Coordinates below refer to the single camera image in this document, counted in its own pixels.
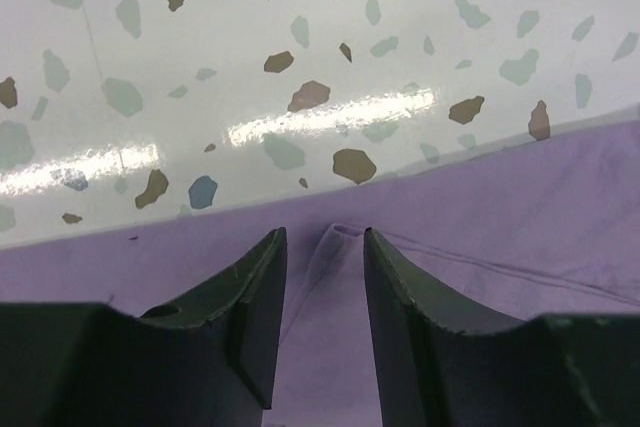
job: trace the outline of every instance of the terrazzo surface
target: terrazzo surface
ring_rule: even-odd
[[[0,247],[636,119],[636,4],[0,0]]]

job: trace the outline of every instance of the purple cloth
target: purple cloth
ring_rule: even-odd
[[[140,314],[285,226],[289,274],[265,422],[377,427],[364,228],[377,228],[467,296],[521,319],[637,313],[638,159],[634,122],[418,177],[8,250],[0,253],[0,300],[110,300]]]

